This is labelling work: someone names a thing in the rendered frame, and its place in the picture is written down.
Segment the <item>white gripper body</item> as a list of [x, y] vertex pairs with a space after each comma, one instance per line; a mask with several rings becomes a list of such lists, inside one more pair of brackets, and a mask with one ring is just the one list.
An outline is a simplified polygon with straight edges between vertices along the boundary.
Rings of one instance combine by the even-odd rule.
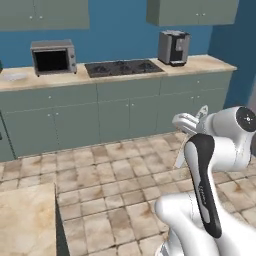
[[197, 133], [199, 119], [188, 114], [180, 113], [173, 117], [172, 124], [184, 133], [194, 135]]

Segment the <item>grey toaster oven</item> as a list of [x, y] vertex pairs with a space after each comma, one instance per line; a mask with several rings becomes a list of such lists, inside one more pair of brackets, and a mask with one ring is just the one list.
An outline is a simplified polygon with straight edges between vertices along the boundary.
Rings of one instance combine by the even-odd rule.
[[75, 47], [70, 39], [33, 41], [30, 50], [37, 76], [77, 73]]

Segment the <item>white plate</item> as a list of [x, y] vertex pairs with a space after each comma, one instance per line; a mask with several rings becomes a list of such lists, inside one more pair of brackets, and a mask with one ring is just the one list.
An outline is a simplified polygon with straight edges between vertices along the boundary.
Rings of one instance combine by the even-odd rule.
[[27, 78], [26, 73], [1, 73], [0, 74], [1, 81], [17, 81], [17, 80], [22, 80], [26, 78]]

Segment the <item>green base cupboards run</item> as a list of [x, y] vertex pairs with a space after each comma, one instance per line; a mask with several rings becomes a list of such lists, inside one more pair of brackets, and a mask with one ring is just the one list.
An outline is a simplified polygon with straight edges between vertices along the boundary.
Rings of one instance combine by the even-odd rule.
[[0, 92], [0, 161], [174, 130], [223, 108], [230, 71]]

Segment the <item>grey coffee machine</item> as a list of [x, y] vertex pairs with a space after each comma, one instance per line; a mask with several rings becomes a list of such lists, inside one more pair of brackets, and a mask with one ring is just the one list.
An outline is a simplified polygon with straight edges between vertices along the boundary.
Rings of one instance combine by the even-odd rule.
[[190, 34], [179, 30], [166, 30], [159, 33], [158, 59], [173, 67], [187, 63]]

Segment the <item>black hob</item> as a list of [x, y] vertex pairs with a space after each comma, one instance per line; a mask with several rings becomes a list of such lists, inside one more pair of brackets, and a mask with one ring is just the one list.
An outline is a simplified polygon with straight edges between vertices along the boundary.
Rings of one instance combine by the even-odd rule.
[[85, 68], [90, 78], [162, 72], [149, 59], [87, 63]]

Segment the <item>dark kitchen island cabinet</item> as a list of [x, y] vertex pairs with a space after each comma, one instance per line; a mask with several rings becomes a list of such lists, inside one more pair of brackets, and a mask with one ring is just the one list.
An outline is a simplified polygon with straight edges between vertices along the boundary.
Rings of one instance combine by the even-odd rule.
[[55, 200], [56, 256], [70, 256], [58, 200]]

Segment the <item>green wall cupboards with knobs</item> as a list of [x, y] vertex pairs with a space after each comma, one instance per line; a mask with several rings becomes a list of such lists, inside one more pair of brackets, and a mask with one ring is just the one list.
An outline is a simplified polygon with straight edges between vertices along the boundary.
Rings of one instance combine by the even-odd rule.
[[88, 0], [0, 0], [0, 31], [88, 29]]
[[146, 21], [156, 26], [229, 25], [239, 0], [147, 0]]

